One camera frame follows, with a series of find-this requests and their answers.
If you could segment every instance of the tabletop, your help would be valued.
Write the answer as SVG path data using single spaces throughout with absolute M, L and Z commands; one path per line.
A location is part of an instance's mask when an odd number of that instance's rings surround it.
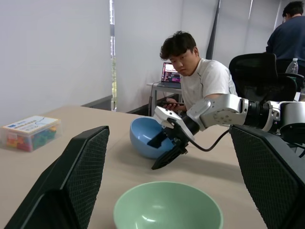
M 6 225 L 41 172 L 60 156 L 70 139 L 101 125 L 109 126 L 110 137 L 102 185 L 89 229 L 115 229 L 112 212 L 117 199 L 128 189 L 151 181 L 182 182 L 206 192 L 223 211 L 224 229 L 266 228 L 245 187 L 230 135 L 209 153 L 190 145 L 188 154 L 162 169 L 151 170 L 154 161 L 141 157 L 129 140 L 130 123 L 138 116 L 76 106 L 44 115 L 61 119 L 62 137 L 31 153 L 0 149 L 0 228 Z M 226 127 L 210 127 L 195 136 L 196 142 L 209 147 L 225 130 Z
M 170 92 L 170 93 L 177 93 L 181 94 L 181 88 L 173 88 L 173 87 L 159 87 L 157 84 L 160 82 L 155 82 L 155 83 L 147 83 L 147 86 L 153 87 L 154 90 L 157 91 L 164 91 L 164 92 Z

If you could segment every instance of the man's hand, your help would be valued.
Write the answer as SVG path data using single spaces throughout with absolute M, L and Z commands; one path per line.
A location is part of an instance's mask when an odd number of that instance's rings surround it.
M 168 110 L 171 110 L 171 111 L 175 111 L 175 112 L 186 111 L 185 105 L 184 106 L 180 106 L 179 104 L 174 104 L 174 103 L 177 102 L 176 100 L 174 100 L 174 99 L 166 99 L 166 101 L 169 102 L 169 103 L 173 103 L 173 104 L 164 105 L 163 107 L 165 109 L 168 109 Z

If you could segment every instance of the chair backrest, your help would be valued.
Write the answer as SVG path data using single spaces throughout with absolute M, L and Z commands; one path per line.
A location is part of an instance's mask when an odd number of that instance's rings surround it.
M 238 96 L 255 101 L 293 101 L 296 83 L 293 79 L 278 77 L 276 56 L 254 53 L 235 57 L 229 70 Z

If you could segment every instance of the young man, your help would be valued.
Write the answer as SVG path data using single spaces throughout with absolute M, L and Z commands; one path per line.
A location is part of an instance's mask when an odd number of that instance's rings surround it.
M 305 74 L 305 17 L 301 1 L 290 2 L 283 11 L 283 24 L 271 34 L 266 52 L 274 53 L 278 72 L 284 73 L 293 58 L 298 58 L 299 74 Z
M 236 94 L 229 69 L 217 61 L 200 58 L 196 42 L 189 33 L 178 31 L 166 39 L 161 47 L 160 57 L 170 60 L 181 75 L 185 105 L 170 104 L 167 106 L 170 110 L 187 111 L 201 99 L 216 99 L 221 94 Z

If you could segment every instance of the dark shirt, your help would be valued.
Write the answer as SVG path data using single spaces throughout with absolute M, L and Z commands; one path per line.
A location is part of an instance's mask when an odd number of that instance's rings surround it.
M 305 17 L 297 16 L 286 21 L 271 34 L 266 52 L 274 53 L 278 60 L 298 58 L 305 66 Z

